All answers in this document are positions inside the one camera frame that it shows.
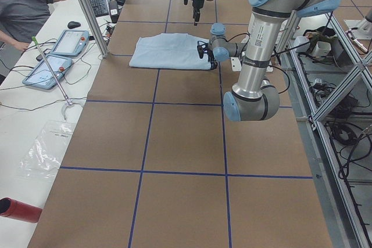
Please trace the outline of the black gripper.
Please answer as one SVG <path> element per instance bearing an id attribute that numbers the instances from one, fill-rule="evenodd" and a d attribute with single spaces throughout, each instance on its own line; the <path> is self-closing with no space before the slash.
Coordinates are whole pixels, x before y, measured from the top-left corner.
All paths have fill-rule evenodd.
<path id="1" fill-rule="evenodd" d="M 218 67 L 218 63 L 216 62 L 214 54 L 210 50 L 209 44 L 207 42 L 198 40 L 196 49 L 198 51 L 200 59 L 203 59 L 204 55 L 208 57 L 208 62 L 210 63 L 210 70 L 214 70 Z"/>
<path id="2" fill-rule="evenodd" d="M 183 0 L 184 5 L 187 5 L 189 1 L 192 2 L 193 7 L 193 20 L 194 25 L 197 25 L 197 22 L 200 20 L 200 10 L 203 8 L 204 0 Z"/>

